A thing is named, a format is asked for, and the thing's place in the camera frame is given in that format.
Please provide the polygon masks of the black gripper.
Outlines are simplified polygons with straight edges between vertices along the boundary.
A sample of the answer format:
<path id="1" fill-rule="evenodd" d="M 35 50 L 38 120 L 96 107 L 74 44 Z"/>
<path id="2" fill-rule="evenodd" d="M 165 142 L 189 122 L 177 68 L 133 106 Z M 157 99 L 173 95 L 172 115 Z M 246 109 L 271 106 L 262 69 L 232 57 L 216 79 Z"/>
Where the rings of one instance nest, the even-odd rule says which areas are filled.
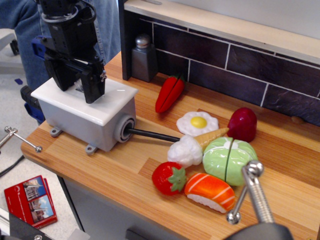
<path id="1" fill-rule="evenodd" d="M 94 103 L 105 94 L 106 80 L 103 59 L 95 49 L 95 18 L 90 14 L 43 14 L 42 19 L 50 32 L 41 40 L 47 71 L 62 91 L 80 78 L 86 103 Z"/>

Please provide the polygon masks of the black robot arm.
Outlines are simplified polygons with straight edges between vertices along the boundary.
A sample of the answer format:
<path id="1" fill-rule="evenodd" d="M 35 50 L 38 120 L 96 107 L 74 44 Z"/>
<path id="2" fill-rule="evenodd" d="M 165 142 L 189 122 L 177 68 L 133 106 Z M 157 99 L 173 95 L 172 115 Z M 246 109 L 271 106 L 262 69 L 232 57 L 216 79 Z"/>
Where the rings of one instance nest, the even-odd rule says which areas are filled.
<path id="1" fill-rule="evenodd" d="M 37 3 L 50 35 L 33 39 L 34 54 L 44 60 L 48 73 L 62 91 L 76 85 L 83 91 L 86 103 L 95 102 L 105 93 L 107 78 L 103 58 L 95 48 L 96 9 L 84 0 Z"/>

